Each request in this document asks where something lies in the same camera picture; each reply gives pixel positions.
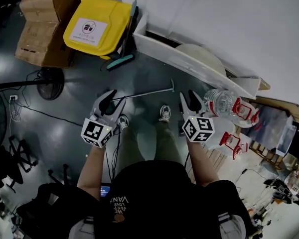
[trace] leg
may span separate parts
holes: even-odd
[[[172,131],[168,126],[170,108],[162,106],[161,119],[156,124],[156,155],[154,160],[169,160],[182,163]]]
[[[120,151],[118,156],[117,174],[119,174],[119,172],[121,172],[124,168],[128,167],[129,165],[144,161],[144,158],[139,150],[137,135],[135,134],[132,127],[128,126],[128,119],[124,119],[127,120],[127,122],[125,122],[127,126],[123,126],[123,129],[123,123],[120,123],[121,118],[119,119],[119,125],[121,127],[122,144],[120,145]]]

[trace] power outlet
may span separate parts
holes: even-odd
[[[13,95],[13,96],[10,96],[10,100],[18,100],[18,96],[17,95]]]

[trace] shoe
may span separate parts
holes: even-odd
[[[124,114],[119,117],[120,132],[129,126],[129,119]]]
[[[162,121],[162,122],[169,123],[169,118],[170,118],[170,114],[171,114],[170,107],[167,105],[163,105],[160,108],[159,113],[160,113],[160,119],[158,119],[158,120]]]

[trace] chair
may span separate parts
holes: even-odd
[[[22,175],[20,173],[20,170],[19,170],[19,167],[17,168],[19,170],[19,172],[17,172],[16,170],[16,167],[15,167],[15,164],[19,164],[22,169],[28,173],[31,171],[31,168],[33,166],[36,166],[38,164],[37,161],[31,163],[30,161],[30,154],[29,154],[29,150],[27,148],[27,145],[26,145],[26,142],[25,140],[21,140],[19,142],[19,145],[18,145],[18,148],[16,149],[15,146],[14,146],[14,139],[15,137],[14,136],[11,136],[9,137],[9,142],[10,142],[10,147],[9,147],[9,155],[7,155],[6,153],[6,157],[8,158],[8,160],[10,160],[10,167],[14,167],[14,172],[10,172],[8,171],[8,176],[13,180],[12,183],[9,185],[7,184],[7,186],[9,188],[11,188],[13,190],[13,192],[15,192],[15,190],[13,189],[13,186],[15,185],[15,183],[19,183],[19,184],[23,184],[23,178],[22,178]],[[21,154],[24,153],[26,155],[26,158],[23,158],[21,157]],[[28,169],[26,169],[24,167],[24,164],[27,164],[29,165],[30,167]]]
[[[11,177],[18,183],[22,184],[23,179],[20,173],[19,167],[11,154],[6,151],[3,146],[0,146],[0,188],[4,186],[2,179],[5,177]]]
[[[68,180],[68,174],[67,174],[67,169],[69,168],[69,166],[67,164],[63,165],[63,181],[64,181],[64,185],[70,185],[69,184],[69,180]],[[55,183],[60,183],[62,184],[58,179],[56,179],[52,174],[53,174],[53,170],[48,170],[48,174],[50,176],[50,178],[55,181]]]

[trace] cardboard box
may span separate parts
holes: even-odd
[[[27,21],[69,21],[80,0],[22,0],[20,9]]]
[[[15,57],[41,67],[69,67],[74,50],[65,45],[64,30],[56,22],[27,21]]]

